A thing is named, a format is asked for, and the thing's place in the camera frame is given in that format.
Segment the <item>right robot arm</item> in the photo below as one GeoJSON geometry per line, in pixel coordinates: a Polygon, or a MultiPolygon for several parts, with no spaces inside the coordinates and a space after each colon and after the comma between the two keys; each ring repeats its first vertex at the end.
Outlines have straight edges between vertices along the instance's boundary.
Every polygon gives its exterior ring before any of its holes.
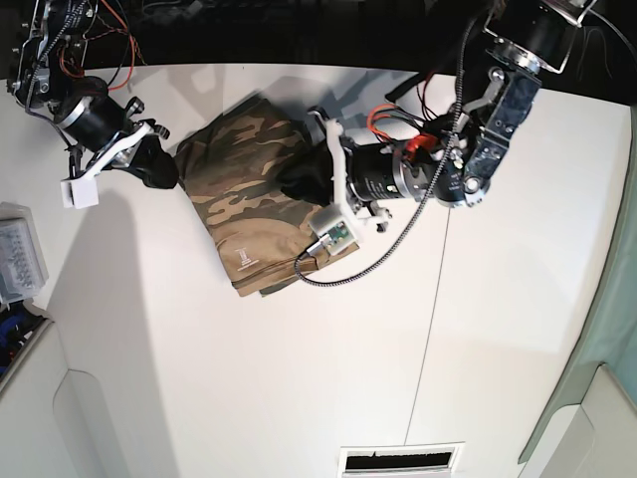
{"type": "Polygon", "coordinates": [[[170,132],[155,119],[142,119],[138,97],[120,105],[112,93],[127,82],[87,74],[84,67],[92,29],[125,37],[122,63],[133,69],[143,57],[119,1],[4,1],[4,25],[17,40],[4,45],[1,61],[7,91],[30,117],[49,124],[69,155],[70,180],[104,170],[121,170],[148,188],[172,189],[179,180],[173,157],[161,147],[170,132]]]}

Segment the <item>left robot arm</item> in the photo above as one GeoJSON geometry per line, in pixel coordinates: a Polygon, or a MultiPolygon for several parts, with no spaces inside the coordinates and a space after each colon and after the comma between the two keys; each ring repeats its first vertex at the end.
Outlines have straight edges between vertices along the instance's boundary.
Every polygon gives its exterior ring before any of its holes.
{"type": "Polygon", "coordinates": [[[380,200],[433,197],[447,207],[474,206],[488,192],[541,88],[543,71],[564,70],[577,31],[592,13],[591,1],[508,1],[471,19],[459,45],[455,99],[432,119],[416,119],[396,104],[368,117],[403,120],[416,135],[357,144],[335,119],[315,109],[325,139],[302,159],[288,161],[277,175],[288,197],[319,205],[313,229],[353,226],[366,207],[384,229],[388,212],[380,200]]]}

